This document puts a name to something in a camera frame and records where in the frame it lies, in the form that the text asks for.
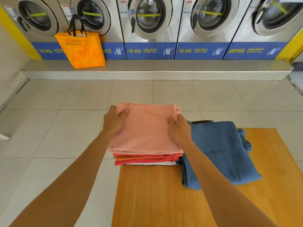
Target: pink shirt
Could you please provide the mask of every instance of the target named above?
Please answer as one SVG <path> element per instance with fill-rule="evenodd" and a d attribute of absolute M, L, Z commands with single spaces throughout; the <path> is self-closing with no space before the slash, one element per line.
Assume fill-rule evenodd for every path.
<path fill-rule="evenodd" d="M 159 155 L 183 153 L 169 137 L 167 117 L 177 121 L 181 110 L 174 104 L 169 106 L 153 104 L 119 103 L 116 111 L 129 109 L 125 126 L 109 144 L 108 150 L 115 154 Z"/>

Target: person's left arm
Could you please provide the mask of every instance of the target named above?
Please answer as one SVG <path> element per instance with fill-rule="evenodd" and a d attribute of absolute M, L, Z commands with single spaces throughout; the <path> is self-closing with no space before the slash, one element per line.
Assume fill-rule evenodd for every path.
<path fill-rule="evenodd" d="M 94 185 L 108 145 L 122 129 L 128 110 L 111 106 L 101 133 L 87 149 L 13 221 L 10 227 L 74 226 Z"/>

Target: hand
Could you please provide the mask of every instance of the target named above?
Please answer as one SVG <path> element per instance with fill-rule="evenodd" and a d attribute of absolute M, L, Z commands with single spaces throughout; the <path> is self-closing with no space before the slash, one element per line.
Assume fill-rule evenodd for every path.
<path fill-rule="evenodd" d="M 191 126 L 182 115 L 178 115 L 178 122 L 172 116 L 167 117 L 169 123 L 169 136 L 180 148 L 183 143 L 191 141 Z"/>
<path fill-rule="evenodd" d="M 119 115 L 117 114 L 116 107 L 111 106 L 108 113 L 104 115 L 103 130 L 115 135 L 125 125 L 125 119 L 129 113 L 129 109 L 124 109 Z"/>

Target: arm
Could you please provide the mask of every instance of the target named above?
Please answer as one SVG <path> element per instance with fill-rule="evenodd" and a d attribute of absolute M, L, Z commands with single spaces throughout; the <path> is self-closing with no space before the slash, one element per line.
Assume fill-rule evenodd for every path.
<path fill-rule="evenodd" d="M 218 227 L 276 227 L 276 225 L 227 180 L 191 139 L 191 127 L 182 115 L 168 118 L 169 133 L 199 180 Z"/>
<path fill-rule="evenodd" d="M 10 227 L 74 226 L 89 198 L 108 145 L 124 126 L 128 110 L 111 106 L 101 133 L 49 187 L 36 197 Z"/>

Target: forearm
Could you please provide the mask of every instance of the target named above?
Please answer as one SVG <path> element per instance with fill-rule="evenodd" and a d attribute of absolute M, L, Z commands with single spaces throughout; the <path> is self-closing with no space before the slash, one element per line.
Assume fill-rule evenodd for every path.
<path fill-rule="evenodd" d="M 74 226 L 88 200 L 112 137 L 110 133 L 101 132 L 10 226 Z"/>
<path fill-rule="evenodd" d="M 276 226 L 218 171 L 193 141 L 184 142 L 181 148 L 199 180 L 218 227 Z"/>

